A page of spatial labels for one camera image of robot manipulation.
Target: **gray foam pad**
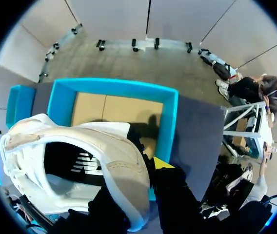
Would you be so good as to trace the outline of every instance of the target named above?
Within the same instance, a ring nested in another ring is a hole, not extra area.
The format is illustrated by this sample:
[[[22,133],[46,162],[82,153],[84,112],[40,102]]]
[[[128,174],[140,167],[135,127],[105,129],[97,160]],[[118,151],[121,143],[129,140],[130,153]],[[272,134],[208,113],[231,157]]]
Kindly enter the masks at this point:
[[[32,106],[31,116],[47,113],[52,88],[53,82],[37,84],[37,91]]]

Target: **blue foam frame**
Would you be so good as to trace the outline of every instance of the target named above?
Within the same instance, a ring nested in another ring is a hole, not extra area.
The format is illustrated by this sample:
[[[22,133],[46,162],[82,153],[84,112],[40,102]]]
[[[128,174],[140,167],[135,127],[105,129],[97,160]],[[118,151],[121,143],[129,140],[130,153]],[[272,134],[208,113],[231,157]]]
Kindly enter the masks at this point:
[[[16,122],[31,116],[35,94],[34,88],[24,85],[11,87],[6,107],[6,126],[8,129]]]
[[[110,78],[66,78],[54,81],[48,116],[58,125],[71,126],[78,92],[137,98],[163,103],[155,155],[169,162],[175,135],[178,91],[161,85]],[[155,200],[150,191],[150,199]]]

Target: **white metal frame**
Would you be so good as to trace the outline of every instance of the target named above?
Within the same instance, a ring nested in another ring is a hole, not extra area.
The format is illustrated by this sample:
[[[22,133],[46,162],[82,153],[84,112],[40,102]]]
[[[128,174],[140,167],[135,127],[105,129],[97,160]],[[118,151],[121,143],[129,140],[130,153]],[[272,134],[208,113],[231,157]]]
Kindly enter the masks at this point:
[[[253,138],[255,140],[258,152],[259,152],[259,157],[263,157],[263,145],[264,142],[268,142],[269,144],[273,143],[273,138],[272,138],[272,132],[271,129],[269,128],[268,121],[266,119],[266,110],[265,110],[265,102],[256,102],[252,104],[247,104],[247,105],[241,105],[241,106],[235,106],[235,107],[230,107],[227,108],[225,111],[225,116],[224,118],[228,117],[228,114],[231,112],[236,112],[236,111],[243,111],[245,110],[241,115],[239,115],[237,118],[235,118],[233,121],[228,123],[227,125],[224,126],[223,128],[223,135],[224,136],[238,136],[238,137],[249,137]],[[261,110],[261,119],[258,120],[258,111]],[[230,126],[235,124],[239,119],[244,118],[247,114],[250,112],[255,112],[255,120],[253,122],[253,128],[251,132],[237,132],[237,131],[227,131]],[[257,121],[260,122],[259,130],[256,132],[256,123]],[[223,144],[228,148],[228,150],[233,154],[235,158],[239,158],[240,155],[224,140]]]

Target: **black pants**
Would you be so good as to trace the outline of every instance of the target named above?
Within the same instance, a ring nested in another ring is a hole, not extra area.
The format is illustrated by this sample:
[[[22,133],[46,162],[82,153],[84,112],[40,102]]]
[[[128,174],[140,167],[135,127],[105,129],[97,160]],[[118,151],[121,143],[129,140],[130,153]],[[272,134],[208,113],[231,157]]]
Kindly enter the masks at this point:
[[[254,82],[250,77],[245,77],[235,84],[230,84],[228,87],[230,97],[236,96],[246,99],[247,102],[255,103],[261,101],[259,98],[259,84]]]

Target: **black bag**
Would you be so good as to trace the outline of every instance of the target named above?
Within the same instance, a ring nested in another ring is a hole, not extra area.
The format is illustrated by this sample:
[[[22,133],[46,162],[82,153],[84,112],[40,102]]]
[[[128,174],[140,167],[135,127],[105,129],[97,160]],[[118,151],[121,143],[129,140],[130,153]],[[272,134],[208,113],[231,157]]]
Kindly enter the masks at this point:
[[[215,62],[213,65],[214,72],[224,81],[227,81],[231,77],[230,65],[229,64],[221,64],[219,62]]]

